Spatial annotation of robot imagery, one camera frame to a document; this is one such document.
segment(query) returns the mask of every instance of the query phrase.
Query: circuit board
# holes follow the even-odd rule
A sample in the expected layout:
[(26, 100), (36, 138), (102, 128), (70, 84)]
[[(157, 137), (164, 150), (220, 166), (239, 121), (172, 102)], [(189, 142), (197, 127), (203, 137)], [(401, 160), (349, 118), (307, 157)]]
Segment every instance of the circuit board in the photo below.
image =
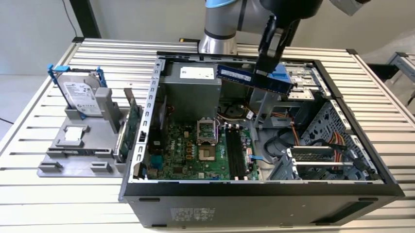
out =
[[(157, 180), (229, 180), (229, 164), (227, 156), (225, 129), (219, 129), (219, 140), (215, 146), (197, 145), (196, 125), (170, 125), (168, 127), (166, 148), (162, 156), (161, 167), (157, 172), (149, 169), (149, 179)], [(240, 131), (244, 147), (251, 145), (249, 131)], [(252, 170), (247, 172), (248, 180), (257, 180), (255, 162)]]

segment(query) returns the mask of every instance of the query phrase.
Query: motherboard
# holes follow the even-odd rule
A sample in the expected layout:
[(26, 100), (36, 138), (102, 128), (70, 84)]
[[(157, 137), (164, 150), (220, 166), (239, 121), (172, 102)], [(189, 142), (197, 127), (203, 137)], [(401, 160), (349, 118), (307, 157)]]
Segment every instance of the motherboard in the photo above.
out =
[[(243, 166), (240, 178), (257, 180), (255, 161), (247, 159), (248, 153), (253, 153), (248, 129), (235, 131), (239, 143), (229, 145), (231, 139), (227, 138), (229, 129), (224, 126), (215, 126), (216, 130), (213, 131), (217, 133), (207, 133), (209, 126), (203, 123), (200, 127), (205, 137), (217, 134), (217, 143), (197, 143), (196, 124), (169, 125), (164, 155), (150, 155), (148, 178), (157, 180), (233, 180), (232, 165), (236, 163)], [(237, 162), (233, 161), (233, 158), (229, 161), (229, 153), (237, 156)]]

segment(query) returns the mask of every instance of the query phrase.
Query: black cable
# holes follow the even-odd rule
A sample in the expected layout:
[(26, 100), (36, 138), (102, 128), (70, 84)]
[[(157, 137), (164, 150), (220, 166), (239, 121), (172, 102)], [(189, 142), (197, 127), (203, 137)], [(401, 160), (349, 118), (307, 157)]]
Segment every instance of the black cable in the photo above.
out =
[(260, 159), (260, 161), (263, 161), (265, 164), (273, 165), (273, 163), (269, 163), (268, 161), (265, 161), (265, 158)]
[(243, 103), (243, 101), (240, 101), (240, 100), (233, 101), (233, 102), (227, 106), (225, 111), (223, 112), (223, 114), (227, 114), (229, 108), (231, 108), (232, 106), (235, 106), (235, 105), (236, 105), (237, 103), (240, 103), (240, 102)]
[(280, 129), (276, 133), (276, 136), (271, 137), (267, 142), (264, 143), (264, 146), (263, 146), (263, 150), (265, 151), (267, 155), (269, 155), (271, 157), (276, 157), (276, 158), (280, 158), (283, 156), (283, 154), (272, 154), (269, 151), (268, 151), (268, 145), (276, 140), (284, 147), (289, 148), (293, 146), (293, 144), (285, 142), (280, 136), (285, 133), (288, 133), (291, 131), (291, 128), (284, 128), (284, 129)]
[(76, 29), (73, 27), (73, 24), (72, 24), (72, 21), (70, 21), (70, 18), (69, 18), (69, 14), (68, 14), (68, 10), (66, 10), (65, 0), (62, 0), (62, 4), (64, 4), (64, 9), (65, 9), (68, 20), (69, 20), (70, 26), (72, 26), (73, 31), (74, 31), (74, 36), (77, 37)]
[(413, 100), (413, 97), (411, 97), (411, 98), (408, 99), (407, 106), (409, 106), (412, 100)]
[(2, 119), (1, 117), (0, 117), (0, 120), (4, 121), (4, 122), (6, 122), (6, 123), (9, 123), (9, 124), (12, 124), (12, 125), (14, 124), (13, 122), (10, 122), (10, 121)]
[(277, 148), (277, 146), (276, 146), (276, 144), (275, 144), (275, 141), (273, 141), (272, 144), (273, 144), (275, 149), (276, 149), (280, 153), (283, 153), (283, 151)]

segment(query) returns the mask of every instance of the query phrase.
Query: aluminum extrusion table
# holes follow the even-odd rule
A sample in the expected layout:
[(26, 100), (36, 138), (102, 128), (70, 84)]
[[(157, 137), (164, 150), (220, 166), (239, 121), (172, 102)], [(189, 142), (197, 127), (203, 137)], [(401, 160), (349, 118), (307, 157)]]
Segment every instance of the aluminum extrusion table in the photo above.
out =
[[(197, 45), (85, 39), (70, 44), (57, 64), (73, 68), (101, 66), (118, 105), (128, 104), (125, 87), (133, 89), (137, 103), (144, 104), (156, 51), (196, 52)], [(239, 54), (256, 56), (256, 46), (240, 45)], [(185, 231), (415, 232), (413, 116), (357, 55), (345, 50), (287, 48), (283, 57), (321, 61), (405, 198), (340, 227)], [(0, 232), (153, 231), (141, 229), (129, 205), (117, 203), (121, 178), (37, 177), (37, 165), (65, 118), (64, 107), (65, 100), (48, 77), (0, 142)]]

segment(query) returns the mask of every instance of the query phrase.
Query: side panel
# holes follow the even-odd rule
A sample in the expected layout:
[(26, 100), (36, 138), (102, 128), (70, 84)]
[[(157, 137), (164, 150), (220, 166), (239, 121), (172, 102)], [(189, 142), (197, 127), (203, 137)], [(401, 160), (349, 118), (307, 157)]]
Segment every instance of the side panel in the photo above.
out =
[[(373, 196), (125, 197), (144, 227), (312, 226), (319, 221), (341, 225), (391, 202), (377, 198), (373, 202)], [(337, 217), (341, 221), (332, 224)]]

